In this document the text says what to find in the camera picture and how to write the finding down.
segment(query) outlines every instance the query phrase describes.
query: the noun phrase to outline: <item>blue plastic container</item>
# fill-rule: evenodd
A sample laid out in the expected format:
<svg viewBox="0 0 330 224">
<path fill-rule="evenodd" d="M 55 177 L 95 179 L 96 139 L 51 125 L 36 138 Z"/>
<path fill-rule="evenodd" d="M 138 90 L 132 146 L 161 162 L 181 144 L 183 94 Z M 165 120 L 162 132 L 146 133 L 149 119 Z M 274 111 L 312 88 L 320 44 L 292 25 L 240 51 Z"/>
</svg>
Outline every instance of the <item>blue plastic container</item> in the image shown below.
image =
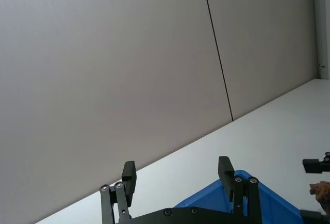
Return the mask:
<svg viewBox="0 0 330 224">
<path fill-rule="evenodd" d="M 246 171 L 236 171 L 245 179 L 251 177 Z M 284 200 L 275 192 L 259 182 L 259 196 L 263 224 L 304 224 L 300 211 L 291 203 Z M 215 181 L 206 188 L 182 201 L 175 207 L 202 207 L 230 213 L 232 204 L 228 201 L 220 180 Z"/>
</svg>

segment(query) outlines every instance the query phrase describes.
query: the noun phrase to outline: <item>white tabletop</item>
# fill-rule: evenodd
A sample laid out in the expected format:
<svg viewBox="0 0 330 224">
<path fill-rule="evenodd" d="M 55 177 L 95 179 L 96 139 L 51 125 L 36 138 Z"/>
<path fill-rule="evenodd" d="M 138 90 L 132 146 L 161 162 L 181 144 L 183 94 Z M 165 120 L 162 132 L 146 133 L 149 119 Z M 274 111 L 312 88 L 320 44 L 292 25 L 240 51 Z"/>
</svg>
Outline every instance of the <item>white tabletop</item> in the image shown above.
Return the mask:
<svg viewBox="0 0 330 224">
<path fill-rule="evenodd" d="M 173 207 L 217 180 L 220 155 L 296 207 L 319 210 L 309 183 L 330 180 L 330 173 L 306 174 L 302 160 L 321 159 L 330 150 L 329 137 L 330 81 L 314 79 L 139 170 L 130 214 Z M 38 224 L 55 223 L 101 224 L 99 192 Z"/>
</svg>

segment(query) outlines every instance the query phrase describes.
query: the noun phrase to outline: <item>bolt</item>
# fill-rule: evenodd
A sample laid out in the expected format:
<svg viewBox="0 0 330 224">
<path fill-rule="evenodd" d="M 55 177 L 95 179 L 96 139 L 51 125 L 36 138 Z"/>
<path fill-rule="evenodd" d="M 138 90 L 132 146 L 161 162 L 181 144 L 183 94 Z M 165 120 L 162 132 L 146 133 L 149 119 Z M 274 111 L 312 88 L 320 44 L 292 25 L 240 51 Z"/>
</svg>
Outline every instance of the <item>bolt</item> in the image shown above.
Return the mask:
<svg viewBox="0 0 330 224">
<path fill-rule="evenodd" d="M 196 209 L 195 207 L 193 207 L 193 208 L 191 209 L 191 212 L 192 212 L 193 214 L 197 214 L 198 209 Z"/>
<path fill-rule="evenodd" d="M 164 215 L 170 216 L 172 214 L 172 211 L 170 209 L 165 209 L 164 210 Z"/>
<path fill-rule="evenodd" d="M 253 184 L 255 184 L 255 183 L 257 183 L 258 181 L 257 181 L 257 179 L 255 179 L 255 178 L 250 178 L 250 182 L 253 183 Z"/>
<path fill-rule="evenodd" d="M 241 177 L 235 177 L 235 181 L 236 182 L 242 182 L 242 178 Z"/>
<path fill-rule="evenodd" d="M 108 186 L 106 186 L 106 185 L 104 185 L 103 187 L 102 187 L 102 190 L 103 191 L 106 191 L 108 189 Z"/>
</svg>

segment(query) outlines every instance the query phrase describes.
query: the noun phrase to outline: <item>small figurine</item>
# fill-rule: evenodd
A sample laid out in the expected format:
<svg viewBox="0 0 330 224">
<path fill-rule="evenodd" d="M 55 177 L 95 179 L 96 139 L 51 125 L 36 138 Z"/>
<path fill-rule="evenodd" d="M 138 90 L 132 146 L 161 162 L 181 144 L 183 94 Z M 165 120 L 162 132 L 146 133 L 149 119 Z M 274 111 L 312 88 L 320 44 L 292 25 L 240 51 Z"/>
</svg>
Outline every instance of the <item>small figurine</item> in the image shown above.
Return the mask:
<svg viewBox="0 0 330 224">
<path fill-rule="evenodd" d="M 316 195 L 316 200 L 321 204 L 326 215 L 330 215 L 330 182 L 321 181 L 317 184 L 310 184 L 309 193 Z"/>
</svg>

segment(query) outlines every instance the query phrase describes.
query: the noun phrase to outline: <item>screw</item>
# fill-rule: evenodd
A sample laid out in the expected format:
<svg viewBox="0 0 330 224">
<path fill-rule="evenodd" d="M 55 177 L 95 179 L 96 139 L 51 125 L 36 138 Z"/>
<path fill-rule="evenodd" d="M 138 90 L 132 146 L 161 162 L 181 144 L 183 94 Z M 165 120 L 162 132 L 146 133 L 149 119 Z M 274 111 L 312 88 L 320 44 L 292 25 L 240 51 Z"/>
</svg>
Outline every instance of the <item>screw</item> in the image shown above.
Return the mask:
<svg viewBox="0 0 330 224">
<path fill-rule="evenodd" d="M 197 214 L 198 209 L 196 209 L 195 207 L 193 207 L 193 208 L 191 209 L 191 212 L 192 212 L 193 214 Z"/>
<path fill-rule="evenodd" d="M 255 183 L 257 183 L 258 181 L 257 181 L 257 179 L 255 179 L 255 178 L 250 178 L 250 182 L 253 183 L 253 184 L 255 184 Z"/>
<path fill-rule="evenodd" d="M 241 177 L 235 177 L 235 181 L 236 182 L 242 182 L 242 178 Z"/>
<path fill-rule="evenodd" d="M 164 215 L 170 216 L 172 214 L 172 211 L 170 209 L 165 209 L 164 210 Z"/>
</svg>

